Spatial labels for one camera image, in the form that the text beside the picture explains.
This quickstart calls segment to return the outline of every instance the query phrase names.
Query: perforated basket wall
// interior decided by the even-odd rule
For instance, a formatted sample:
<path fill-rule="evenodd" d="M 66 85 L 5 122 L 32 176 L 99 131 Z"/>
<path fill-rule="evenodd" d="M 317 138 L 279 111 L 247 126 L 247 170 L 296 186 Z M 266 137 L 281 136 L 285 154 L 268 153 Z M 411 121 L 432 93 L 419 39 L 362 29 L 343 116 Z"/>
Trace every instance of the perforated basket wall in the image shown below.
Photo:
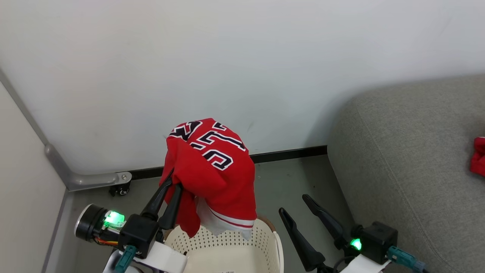
<path fill-rule="evenodd" d="M 215 256 L 219 255 L 217 250 L 224 251 L 225 254 L 231 251 L 234 253 L 232 257 L 235 263 L 240 259 L 251 259 L 247 262 L 256 264 L 257 273 L 280 272 L 276 236 L 268 225 L 259 219 L 255 221 L 250 240 L 245 240 L 239 232 L 235 231 L 225 231 L 216 237 L 203 226 L 193 238 L 189 238 L 180 227 L 177 227 L 170 233 L 165 244 L 182 254 L 186 253 L 189 261 L 191 255 L 202 253 L 200 250 L 214 250 Z"/>

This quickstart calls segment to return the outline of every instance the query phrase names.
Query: white wall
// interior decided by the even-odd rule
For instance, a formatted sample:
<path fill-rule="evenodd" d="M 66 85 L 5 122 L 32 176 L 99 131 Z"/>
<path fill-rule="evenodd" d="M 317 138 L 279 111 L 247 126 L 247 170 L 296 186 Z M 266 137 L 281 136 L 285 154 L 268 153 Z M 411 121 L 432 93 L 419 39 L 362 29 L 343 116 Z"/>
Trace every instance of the white wall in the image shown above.
<path fill-rule="evenodd" d="M 45 273 L 72 273 L 76 270 L 82 240 L 74 236 L 74 226 L 87 205 L 85 194 L 78 191 L 67 193 Z"/>
<path fill-rule="evenodd" d="M 0 83 L 1 272 L 41 272 L 65 186 Z"/>
<path fill-rule="evenodd" d="M 0 67 L 76 171 L 161 166 L 213 117 L 251 153 L 326 144 L 373 86 L 485 71 L 482 0 L 4 0 Z"/>

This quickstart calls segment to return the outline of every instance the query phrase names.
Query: gray floor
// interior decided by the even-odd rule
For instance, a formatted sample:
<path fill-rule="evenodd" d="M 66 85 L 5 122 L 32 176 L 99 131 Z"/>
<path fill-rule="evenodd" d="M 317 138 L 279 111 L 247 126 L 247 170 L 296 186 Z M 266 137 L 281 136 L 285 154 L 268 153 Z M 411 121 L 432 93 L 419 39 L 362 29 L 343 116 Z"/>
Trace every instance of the gray floor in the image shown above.
<path fill-rule="evenodd" d="M 158 186 L 159 178 L 136 181 L 126 196 L 111 197 L 106 188 L 79 192 L 84 202 L 95 203 L 125 215 L 139 213 Z M 298 255 L 278 215 L 284 207 L 298 223 L 298 229 L 333 265 L 343 252 L 318 218 L 307 209 L 301 196 L 309 194 L 336 217 L 345 228 L 353 224 L 352 216 L 326 156 L 314 156 L 256 164 L 255 192 L 258 214 L 266 216 L 276 227 L 283 243 L 285 272 L 304 272 Z M 81 242 L 76 257 L 76 273 L 102 272 L 111 250 L 94 243 Z"/>

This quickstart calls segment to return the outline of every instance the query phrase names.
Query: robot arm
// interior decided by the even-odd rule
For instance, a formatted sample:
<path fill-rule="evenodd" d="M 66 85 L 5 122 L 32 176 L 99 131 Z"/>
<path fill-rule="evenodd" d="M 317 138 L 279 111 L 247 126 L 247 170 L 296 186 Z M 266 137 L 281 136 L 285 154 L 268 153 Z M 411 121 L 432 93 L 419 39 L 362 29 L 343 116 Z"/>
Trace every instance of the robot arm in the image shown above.
<path fill-rule="evenodd" d="M 169 187 L 174 195 L 164 214 L 158 211 Z M 76 237 L 88 242 L 111 246 L 112 253 L 103 273 L 139 272 L 131 262 L 143 264 L 154 272 L 183 273 L 187 257 L 163 244 L 163 231 L 173 229 L 182 196 L 182 184 L 172 185 L 171 173 L 160 185 L 140 214 L 125 216 L 91 204 L 78 218 Z"/>
<path fill-rule="evenodd" d="M 374 222 L 366 228 L 361 225 L 354 226 L 351 236 L 346 237 L 341 224 L 309 195 L 304 194 L 303 200 L 310 211 L 327 228 L 334 239 L 335 247 L 344 252 L 344 258 L 334 267 L 326 266 L 325 257 L 315 251 L 298 231 L 296 223 L 289 213 L 284 208 L 280 208 L 280 217 L 307 272 L 317 269 L 317 273 L 336 273 L 337 266 L 345 261 L 349 265 L 342 270 L 342 273 L 379 273 L 390 262 L 404 265 L 413 272 L 428 273 L 423 262 L 397 248 L 398 232 L 396 229 L 380 222 Z"/>

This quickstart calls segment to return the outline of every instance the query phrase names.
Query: green led light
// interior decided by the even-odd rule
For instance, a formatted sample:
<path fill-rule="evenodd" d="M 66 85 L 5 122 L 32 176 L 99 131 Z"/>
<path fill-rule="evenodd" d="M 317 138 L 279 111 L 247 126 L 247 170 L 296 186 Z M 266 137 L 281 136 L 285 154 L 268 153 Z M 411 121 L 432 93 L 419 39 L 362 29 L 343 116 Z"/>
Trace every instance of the green led light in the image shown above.
<path fill-rule="evenodd" d="M 125 221 L 125 216 L 123 214 L 119 214 L 116 211 L 111 211 L 108 217 L 104 220 L 104 225 L 109 226 L 121 226 L 121 224 Z"/>
<path fill-rule="evenodd" d="M 360 250 L 362 248 L 362 244 L 360 243 L 360 239 L 353 239 L 350 241 L 350 245 L 355 247 L 355 249 Z"/>

